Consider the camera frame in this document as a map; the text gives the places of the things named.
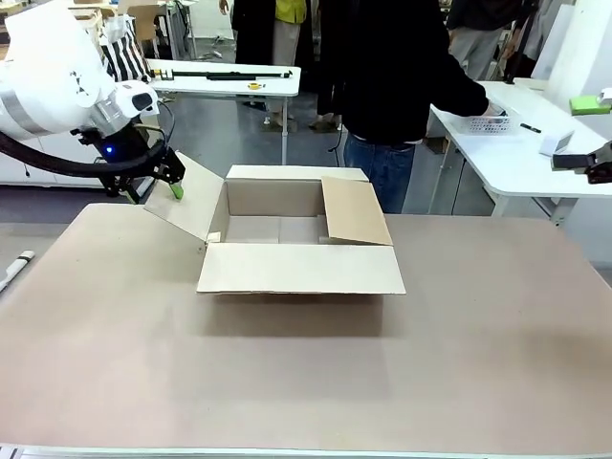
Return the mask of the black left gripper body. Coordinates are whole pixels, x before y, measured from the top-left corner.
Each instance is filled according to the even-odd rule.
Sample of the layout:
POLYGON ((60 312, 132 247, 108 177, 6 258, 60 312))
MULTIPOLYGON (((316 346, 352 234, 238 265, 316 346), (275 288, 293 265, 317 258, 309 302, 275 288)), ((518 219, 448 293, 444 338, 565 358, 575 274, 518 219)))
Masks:
MULTIPOLYGON (((134 124, 127 124, 120 131, 110 136, 104 137, 96 128, 80 129, 78 139, 84 145, 92 145, 107 164, 135 162, 140 157, 150 156, 150 150, 157 153, 163 149, 163 134, 159 133, 158 139, 153 140, 153 136, 144 127, 136 127, 134 124)), ((86 171, 80 170, 79 178, 96 178, 103 176, 120 177, 152 177, 159 178, 159 164, 149 162, 142 165, 137 172, 103 172, 107 166, 88 165, 86 171)))

